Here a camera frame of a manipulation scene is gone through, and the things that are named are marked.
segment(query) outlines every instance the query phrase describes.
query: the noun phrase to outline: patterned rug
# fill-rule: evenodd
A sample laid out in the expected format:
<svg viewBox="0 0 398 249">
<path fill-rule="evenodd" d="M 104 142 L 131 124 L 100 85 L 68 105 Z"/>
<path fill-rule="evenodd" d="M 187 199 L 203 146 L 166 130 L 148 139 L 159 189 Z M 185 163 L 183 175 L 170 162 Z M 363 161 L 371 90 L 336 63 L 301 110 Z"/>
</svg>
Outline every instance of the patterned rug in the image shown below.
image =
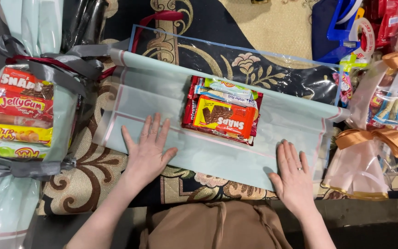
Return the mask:
<svg viewBox="0 0 398 249">
<path fill-rule="evenodd" d="M 310 59 L 310 16 L 312 5 L 317 1 L 271 0 L 270 3 L 252 5 L 250 0 L 107 0 L 109 7 L 105 14 L 107 19 L 103 43 L 113 43 L 130 37 L 132 25 L 138 24 L 142 18 L 154 14 L 155 11 L 176 10 L 184 13 L 183 20 L 153 21 L 149 27 L 212 42 Z M 179 65 L 177 43 L 169 42 L 173 42 L 169 46 L 172 48 L 170 54 L 160 54 L 157 58 L 167 59 L 169 56 L 173 58 L 171 63 Z M 268 66 L 264 63 L 280 65 L 277 60 L 262 59 L 260 63 L 263 63 L 265 71 L 268 71 Z M 104 64 L 106 69 L 114 66 L 111 60 Z M 230 68 L 233 67 L 239 69 L 240 66 L 234 65 Z M 74 143 L 77 168 L 54 176 L 45 184 L 38 208 L 39 215 L 94 211 L 124 171 L 127 161 L 125 154 L 91 143 L 109 90 L 110 78 L 107 78 L 101 83 L 95 114 L 79 140 Z M 304 93 L 299 97 L 311 98 Z M 398 175 L 391 189 L 393 191 L 389 192 L 390 198 L 398 198 Z M 343 198 L 345 196 L 339 192 L 323 187 L 319 189 L 318 199 Z M 221 199 L 262 200 L 277 197 L 275 193 L 264 189 L 168 166 L 160 177 L 139 193 L 130 206 Z"/>
</svg>

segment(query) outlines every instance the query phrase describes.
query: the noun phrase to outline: tape dispenser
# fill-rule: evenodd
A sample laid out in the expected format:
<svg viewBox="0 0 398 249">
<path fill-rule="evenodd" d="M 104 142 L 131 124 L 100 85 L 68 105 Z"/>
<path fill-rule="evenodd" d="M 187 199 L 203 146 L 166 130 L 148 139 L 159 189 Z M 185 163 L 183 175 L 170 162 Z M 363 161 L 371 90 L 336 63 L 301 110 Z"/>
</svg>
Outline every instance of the tape dispenser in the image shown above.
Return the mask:
<svg viewBox="0 0 398 249">
<path fill-rule="evenodd" d="M 360 47 L 349 34 L 362 0 L 321 0 L 313 6 L 313 60 L 338 63 Z"/>
</svg>

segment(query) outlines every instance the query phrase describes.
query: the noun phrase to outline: packing tape roll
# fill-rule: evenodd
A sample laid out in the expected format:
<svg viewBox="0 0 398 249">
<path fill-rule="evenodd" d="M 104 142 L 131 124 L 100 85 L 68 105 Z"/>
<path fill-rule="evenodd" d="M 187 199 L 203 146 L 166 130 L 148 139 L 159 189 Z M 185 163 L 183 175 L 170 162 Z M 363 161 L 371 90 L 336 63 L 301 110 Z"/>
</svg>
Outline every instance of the packing tape roll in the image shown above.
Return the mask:
<svg viewBox="0 0 398 249">
<path fill-rule="evenodd" d="M 366 59 L 369 62 L 375 49 L 374 31 L 371 23 L 366 18 L 359 18 L 352 24 L 351 32 L 349 33 L 349 40 L 351 42 L 359 41 L 359 28 L 362 29 L 362 40 L 366 40 L 366 48 L 363 49 L 360 46 L 353 54 L 356 54 L 358 59 Z"/>
<path fill-rule="evenodd" d="M 363 0 L 356 0 L 352 8 L 349 10 L 348 14 L 345 15 L 340 21 L 336 22 L 336 24 L 343 24 L 350 20 L 353 16 L 356 17 L 356 11 L 360 8 Z"/>
</svg>

